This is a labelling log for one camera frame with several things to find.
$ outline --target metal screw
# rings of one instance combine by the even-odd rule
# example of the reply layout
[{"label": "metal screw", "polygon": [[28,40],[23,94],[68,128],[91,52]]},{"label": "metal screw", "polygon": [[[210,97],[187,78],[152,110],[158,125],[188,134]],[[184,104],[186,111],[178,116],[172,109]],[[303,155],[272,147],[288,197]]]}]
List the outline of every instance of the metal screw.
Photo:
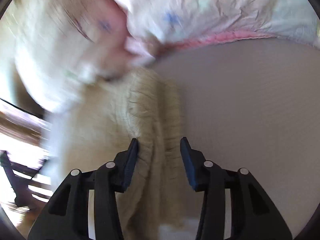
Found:
[{"label": "metal screw", "polygon": [[106,164],[106,167],[109,168],[109,169],[113,168],[114,166],[116,166],[116,164],[114,162],[108,162]]},{"label": "metal screw", "polygon": [[205,162],[203,163],[203,165],[206,166],[206,167],[208,167],[208,168],[210,168],[210,167],[213,166],[213,162],[212,162],[212,161],[205,161]]},{"label": "metal screw", "polygon": [[240,169],[240,173],[243,174],[243,175],[248,175],[249,171],[246,168],[241,168]]},{"label": "metal screw", "polygon": [[71,171],[71,175],[72,175],[72,176],[77,176],[79,173],[80,173],[80,171],[77,170],[77,169]]}]

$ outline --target blue pattern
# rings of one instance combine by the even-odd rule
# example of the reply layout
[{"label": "blue pattern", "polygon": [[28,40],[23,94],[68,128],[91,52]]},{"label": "blue pattern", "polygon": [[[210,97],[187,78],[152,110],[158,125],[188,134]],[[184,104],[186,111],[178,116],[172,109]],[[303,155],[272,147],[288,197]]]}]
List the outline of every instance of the blue pattern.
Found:
[{"label": "blue pattern", "polygon": [[170,23],[172,28],[177,24],[181,25],[180,17],[175,13],[167,12],[164,19]]},{"label": "blue pattern", "polygon": [[104,29],[107,32],[111,32],[111,26],[108,22],[105,21],[99,21],[99,25],[102,27],[102,29]]},{"label": "blue pattern", "polygon": [[206,11],[210,6],[210,0],[198,0],[200,12]]}]

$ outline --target fabric fold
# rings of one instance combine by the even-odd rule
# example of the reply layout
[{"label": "fabric fold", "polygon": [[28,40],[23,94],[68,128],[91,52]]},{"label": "fabric fold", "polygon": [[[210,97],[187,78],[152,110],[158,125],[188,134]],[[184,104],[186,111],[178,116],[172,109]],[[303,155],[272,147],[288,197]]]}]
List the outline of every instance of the fabric fold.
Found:
[{"label": "fabric fold", "polygon": [[[99,81],[86,88],[82,103],[70,110],[63,123],[54,128],[60,131],[52,133],[55,138],[50,138],[51,148],[60,141],[57,161],[50,167],[55,173],[51,174],[54,187],[74,168],[95,170],[113,160],[137,138],[140,150],[131,185],[117,194],[124,238],[156,240],[161,223],[180,225],[176,185],[184,173],[179,96],[174,84],[144,68],[121,81]],[[93,216],[91,209],[89,223]]]}]

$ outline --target patterned fabric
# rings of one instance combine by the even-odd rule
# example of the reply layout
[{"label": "patterned fabric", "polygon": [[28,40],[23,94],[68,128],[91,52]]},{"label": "patterned fabric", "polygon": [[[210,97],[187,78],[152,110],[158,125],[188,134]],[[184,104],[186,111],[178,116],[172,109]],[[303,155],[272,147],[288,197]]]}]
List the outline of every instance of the patterned fabric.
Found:
[{"label": "patterned fabric", "polygon": [[128,9],[134,38],[155,35],[162,43],[185,43],[220,35],[277,36],[317,46],[317,16],[307,0],[115,0]]}]

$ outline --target cloth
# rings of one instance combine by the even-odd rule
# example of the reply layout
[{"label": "cloth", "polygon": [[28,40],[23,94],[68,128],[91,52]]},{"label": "cloth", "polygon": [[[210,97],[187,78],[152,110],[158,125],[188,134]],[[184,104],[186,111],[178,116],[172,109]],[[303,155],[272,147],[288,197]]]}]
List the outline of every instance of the cloth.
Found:
[{"label": "cloth", "polygon": [[[185,173],[179,100],[173,84],[139,68],[122,81],[88,86],[81,104],[63,116],[53,115],[51,121],[48,149],[56,161],[45,174],[52,178],[53,190],[72,169],[95,170],[137,138],[140,151],[131,185],[117,195],[125,239],[157,239],[160,223],[179,225],[177,184]],[[92,228],[93,211],[89,222]]]},{"label": "cloth", "polygon": [[204,44],[208,40],[216,44],[262,33],[310,45],[318,41],[318,18],[308,0],[115,1],[128,8],[128,29],[133,37],[152,33],[162,43],[189,43],[191,39],[189,46],[199,46],[203,39]]},{"label": "cloth", "polygon": [[16,67],[47,111],[81,101],[83,87],[97,76],[121,76],[124,68],[154,59],[143,46],[134,51],[141,57],[125,50],[136,42],[127,41],[126,14],[113,0],[22,0],[18,11]]}]

